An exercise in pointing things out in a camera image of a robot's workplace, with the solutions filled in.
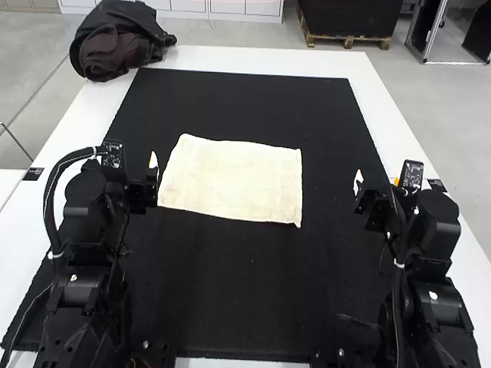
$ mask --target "concrete floor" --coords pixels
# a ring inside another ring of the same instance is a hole
[[[2,21],[4,19],[9,22],[6,24]],[[27,33],[27,36],[23,34],[21,41],[9,45],[18,37],[18,29],[12,30],[18,19],[35,31]],[[81,19],[80,16],[0,12],[0,120],[6,122],[14,117],[64,59],[74,29]],[[159,22],[166,31],[178,37],[180,44],[306,48],[295,10],[291,7],[285,8],[285,20],[281,25],[183,19],[160,19]],[[367,52],[491,258],[491,228],[488,226],[491,223],[488,210],[491,198],[486,191],[491,188],[491,176],[488,175],[488,159],[491,158],[488,108],[491,66],[419,65],[404,47],[408,26],[408,20],[400,20],[389,51],[381,51],[372,43],[360,42],[355,42],[354,51]],[[441,44],[436,46],[435,55],[430,59],[466,61],[460,60],[468,55],[458,47],[455,28],[446,26],[443,31],[446,33],[440,37]],[[339,42],[316,45],[315,49],[343,50]],[[83,83],[84,80],[71,69],[69,61],[62,62],[14,119],[11,128],[31,155],[37,155]],[[2,134],[0,167],[28,165],[29,161],[21,150],[6,134]]]

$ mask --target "white cabinet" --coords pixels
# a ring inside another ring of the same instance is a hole
[[[145,0],[145,4],[156,10],[170,10],[170,0]]]
[[[170,10],[206,13],[206,4],[205,0],[170,0]]]
[[[102,0],[0,0],[2,2],[58,1],[64,14],[88,14]],[[158,18],[281,23],[284,0],[143,0]]]
[[[31,7],[29,0],[7,0],[7,5]]]
[[[61,0],[61,5],[80,7],[91,6],[93,8],[95,6],[95,0]]]
[[[245,0],[245,13],[250,15],[280,16],[280,0]]]
[[[245,14],[246,0],[210,0],[212,13]]]

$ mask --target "jacket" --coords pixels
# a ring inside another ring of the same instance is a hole
[[[70,46],[70,61],[82,77],[105,82],[163,59],[177,43],[143,2],[103,0],[84,19]]]

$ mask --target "towel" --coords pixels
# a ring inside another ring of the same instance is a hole
[[[183,134],[163,172],[158,205],[300,228],[302,153]]]

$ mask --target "white table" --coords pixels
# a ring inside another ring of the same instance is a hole
[[[405,159],[422,161],[427,178],[439,178],[420,144],[407,126],[390,94],[365,53],[352,51],[300,51],[251,48],[212,48],[179,46],[172,48],[164,62],[155,68],[192,71],[217,71],[247,74],[276,74],[308,77],[348,78],[371,137],[389,177],[396,177]],[[51,167],[75,149],[99,145],[104,138],[136,71],[106,84],[88,82],[78,94],[60,124],[33,163]],[[63,189],[78,173],[74,165],[62,176],[55,196],[55,217],[61,223]],[[37,182],[21,182],[0,212],[2,257],[0,257],[0,335],[3,336],[18,305],[25,296],[41,259],[49,246],[41,216],[41,198],[48,175]],[[491,264],[460,217],[462,235],[453,253],[449,276],[460,291],[475,326],[482,367],[491,366]],[[33,365],[33,353],[12,356],[11,367]],[[179,367],[242,368],[270,367],[289,363],[242,362],[223,360],[178,360]]]
[[[24,169],[0,169],[0,211],[24,177],[25,172]]]

